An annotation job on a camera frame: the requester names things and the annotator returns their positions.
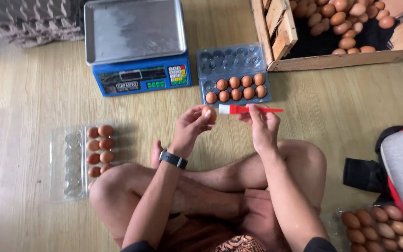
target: red pastry brush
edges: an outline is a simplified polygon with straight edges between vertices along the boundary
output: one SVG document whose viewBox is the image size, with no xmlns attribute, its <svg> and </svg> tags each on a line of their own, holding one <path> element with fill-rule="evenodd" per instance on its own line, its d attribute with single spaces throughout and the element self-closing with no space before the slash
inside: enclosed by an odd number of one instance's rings
<svg viewBox="0 0 403 252">
<path fill-rule="evenodd" d="M 279 113 L 284 112 L 281 108 L 258 108 L 261 113 Z M 219 104 L 220 115 L 234 115 L 244 114 L 250 112 L 248 108 L 241 107 L 239 105 L 223 105 Z"/>
</svg>

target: hand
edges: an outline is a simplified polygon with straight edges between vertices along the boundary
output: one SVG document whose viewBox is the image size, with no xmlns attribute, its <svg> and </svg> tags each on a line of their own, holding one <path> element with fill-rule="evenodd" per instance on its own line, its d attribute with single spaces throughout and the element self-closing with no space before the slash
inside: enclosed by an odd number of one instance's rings
<svg viewBox="0 0 403 252">
<path fill-rule="evenodd" d="M 186 111 L 175 126 L 175 135 L 168 152 L 187 159 L 195 145 L 195 139 L 201 133 L 211 130 L 212 125 L 208 124 L 209 112 L 202 116 L 202 109 L 206 105 L 198 105 Z"/>
<path fill-rule="evenodd" d="M 280 118 L 274 113 L 260 113 L 258 108 L 267 108 L 265 105 L 247 104 L 250 113 L 239 114 L 237 119 L 251 125 L 253 145 L 259 155 L 267 151 L 277 151 L 277 136 Z"/>
</svg>

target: shorts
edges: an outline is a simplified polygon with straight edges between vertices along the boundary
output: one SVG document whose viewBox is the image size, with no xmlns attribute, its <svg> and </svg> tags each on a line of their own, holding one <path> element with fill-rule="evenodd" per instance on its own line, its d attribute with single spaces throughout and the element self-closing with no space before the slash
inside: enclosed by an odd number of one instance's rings
<svg viewBox="0 0 403 252">
<path fill-rule="evenodd" d="M 246 214 L 238 224 L 184 215 L 170 219 L 157 251 L 211 251 L 237 235 L 254 238 L 267 251 L 290 251 L 274 213 L 270 192 L 245 190 L 244 208 Z M 114 238 L 121 247 L 124 238 Z"/>
</svg>

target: stainless steel tray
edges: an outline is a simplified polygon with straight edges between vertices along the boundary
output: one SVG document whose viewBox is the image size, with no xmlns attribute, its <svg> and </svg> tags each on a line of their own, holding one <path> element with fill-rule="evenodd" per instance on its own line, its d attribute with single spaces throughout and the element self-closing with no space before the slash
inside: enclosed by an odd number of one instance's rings
<svg viewBox="0 0 403 252">
<path fill-rule="evenodd" d="M 183 54 L 180 0 L 96 0 L 84 7 L 88 65 Z"/>
</svg>

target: gray plastic egg tray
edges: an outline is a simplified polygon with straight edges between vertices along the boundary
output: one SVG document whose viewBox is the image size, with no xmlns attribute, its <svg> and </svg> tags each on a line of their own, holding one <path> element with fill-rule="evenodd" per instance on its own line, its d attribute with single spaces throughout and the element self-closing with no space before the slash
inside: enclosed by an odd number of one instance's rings
<svg viewBox="0 0 403 252">
<path fill-rule="evenodd" d="M 271 101 L 270 81 L 267 74 L 267 66 L 262 54 L 262 46 L 257 44 L 241 44 L 236 46 L 228 46 L 221 48 L 209 48 L 197 50 L 197 72 L 198 84 L 200 86 L 200 96 L 203 104 L 211 105 L 218 108 L 219 104 L 226 105 L 245 105 L 247 103 L 261 103 Z M 253 78 L 256 74 L 262 73 L 265 76 L 265 83 L 263 86 L 267 89 L 266 96 L 259 98 L 254 96 L 252 99 L 247 100 L 243 97 L 238 101 L 230 99 L 227 102 L 221 102 L 217 99 L 214 104 L 206 102 L 205 96 L 209 92 L 214 92 L 216 95 L 220 90 L 216 88 L 216 83 L 220 79 L 225 79 L 227 82 L 233 76 L 242 77 L 248 75 Z M 253 83 L 251 88 L 255 89 L 256 85 Z M 228 87 L 227 92 L 231 93 L 232 88 Z M 244 87 L 242 84 L 239 86 L 242 92 Z"/>
<path fill-rule="evenodd" d="M 110 123 L 77 125 L 52 131 L 49 159 L 51 179 L 49 197 L 52 203 L 76 201 L 88 197 L 88 185 L 96 180 L 88 176 L 88 169 L 93 166 L 100 167 L 101 164 L 87 163 L 87 156 L 93 153 L 88 151 L 85 146 L 91 140 L 87 137 L 87 129 L 103 124 L 110 125 Z M 116 130 L 110 138 L 115 140 L 116 146 Z M 116 148 L 112 148 L 110 151 L 116 154 Z"/>
</svg>

